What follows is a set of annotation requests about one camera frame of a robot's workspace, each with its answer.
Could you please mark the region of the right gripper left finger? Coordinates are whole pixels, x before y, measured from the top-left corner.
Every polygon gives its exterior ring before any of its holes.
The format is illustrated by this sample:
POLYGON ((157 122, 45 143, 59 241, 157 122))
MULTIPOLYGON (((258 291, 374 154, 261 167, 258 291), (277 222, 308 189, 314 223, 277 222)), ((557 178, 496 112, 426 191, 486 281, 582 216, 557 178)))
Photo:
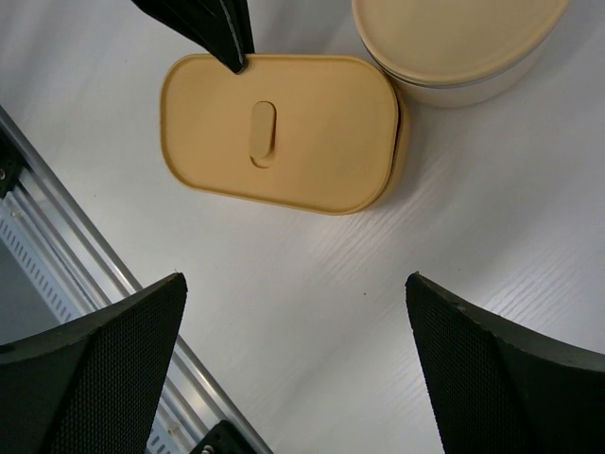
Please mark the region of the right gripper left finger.
POLYGON ((2 345, 2 452, 145 452, 185 302, 185 277, 173 273, 2 345))

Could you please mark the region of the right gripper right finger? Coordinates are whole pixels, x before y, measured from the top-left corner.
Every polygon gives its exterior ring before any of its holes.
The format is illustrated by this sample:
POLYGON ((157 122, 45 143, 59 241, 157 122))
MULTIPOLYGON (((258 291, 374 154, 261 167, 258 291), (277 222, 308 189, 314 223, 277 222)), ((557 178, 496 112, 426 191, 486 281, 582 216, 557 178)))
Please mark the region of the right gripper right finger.
POLYGON ((447 453, 601 453, 604 357, 475 306, 419 273, 406 307, 447 453))

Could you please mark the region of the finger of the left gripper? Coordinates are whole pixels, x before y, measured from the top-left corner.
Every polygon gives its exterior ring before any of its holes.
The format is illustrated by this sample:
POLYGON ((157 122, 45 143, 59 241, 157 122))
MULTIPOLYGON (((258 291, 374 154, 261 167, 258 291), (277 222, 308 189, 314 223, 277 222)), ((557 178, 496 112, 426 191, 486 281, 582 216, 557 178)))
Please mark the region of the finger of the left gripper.
POLYGON ((255 52, 246 0, 133 0, 142 12, 200 45, 234 74, 255 52))

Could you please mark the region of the round beige lid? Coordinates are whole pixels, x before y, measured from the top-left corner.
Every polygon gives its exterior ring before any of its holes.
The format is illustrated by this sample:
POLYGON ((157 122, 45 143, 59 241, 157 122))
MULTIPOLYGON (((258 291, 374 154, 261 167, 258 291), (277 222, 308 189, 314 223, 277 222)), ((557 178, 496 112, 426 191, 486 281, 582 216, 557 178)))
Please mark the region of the round beige lid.
POLYGON ((370 54, 389 72, 422 85, 484 79, 545 40, 568 3, 559 0, 353 1, 370 54))

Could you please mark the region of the tan rectangular box lid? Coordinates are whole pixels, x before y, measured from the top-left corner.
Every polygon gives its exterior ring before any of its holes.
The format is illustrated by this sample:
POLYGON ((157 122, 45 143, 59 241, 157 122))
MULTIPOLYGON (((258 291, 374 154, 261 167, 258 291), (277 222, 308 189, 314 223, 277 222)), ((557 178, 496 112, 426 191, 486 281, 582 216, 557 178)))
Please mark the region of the tan rectangular box lid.
POLYGON ((164 78, 161 150, 190 188, 349 215, 376 205, 389 180, 399 96, 350 56, 254 54, 234 74, 189 55, 164 78))

